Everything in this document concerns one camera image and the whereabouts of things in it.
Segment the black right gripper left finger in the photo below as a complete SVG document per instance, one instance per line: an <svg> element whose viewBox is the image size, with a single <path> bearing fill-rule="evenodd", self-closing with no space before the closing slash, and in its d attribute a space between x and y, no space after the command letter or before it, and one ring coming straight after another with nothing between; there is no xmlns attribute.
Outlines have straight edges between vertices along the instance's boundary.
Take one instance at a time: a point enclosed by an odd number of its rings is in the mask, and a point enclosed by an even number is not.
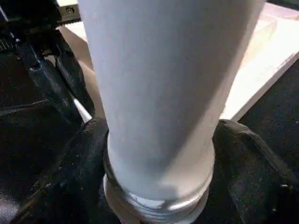
<svg viewBox="0 0 299 224"><path fill-rule="evenodd" d="M108 127L104 119L85 123L20 206L15 224L103 224L99 189Z"/></svg>

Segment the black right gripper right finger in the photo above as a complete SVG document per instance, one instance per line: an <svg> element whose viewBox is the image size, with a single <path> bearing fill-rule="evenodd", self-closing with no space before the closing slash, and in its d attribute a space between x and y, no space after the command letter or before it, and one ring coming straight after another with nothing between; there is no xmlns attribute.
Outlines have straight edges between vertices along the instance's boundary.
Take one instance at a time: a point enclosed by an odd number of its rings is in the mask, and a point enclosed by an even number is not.
<svg viewBox="0 0 299 224"><path fill-rule="evenodd" d="M224 185L244 224L299 222L299 178L258 134L221 119L213 144Z"/></svg>

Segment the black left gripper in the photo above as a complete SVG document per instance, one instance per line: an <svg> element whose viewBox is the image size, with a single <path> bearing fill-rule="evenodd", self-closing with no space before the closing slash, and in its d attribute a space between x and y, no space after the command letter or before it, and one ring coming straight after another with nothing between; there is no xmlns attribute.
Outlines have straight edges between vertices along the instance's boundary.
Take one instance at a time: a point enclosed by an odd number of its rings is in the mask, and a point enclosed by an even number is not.
<svg viewBox="0 0 299 224"><path fill-rule="evenodd" d="M60 6L56 0L2 0L0 52L14 52L16 43L25 37L44 35L43 41L51 39L47 33L53 34L60 26L80 21L78 4ZM71 93L92 116L94 104L82 68L62 34L55 34L55 47L56 67L64 81L53 63L31 44L22 44L22 63L35 86L66 122L78 124L78 110Z"/></svg>

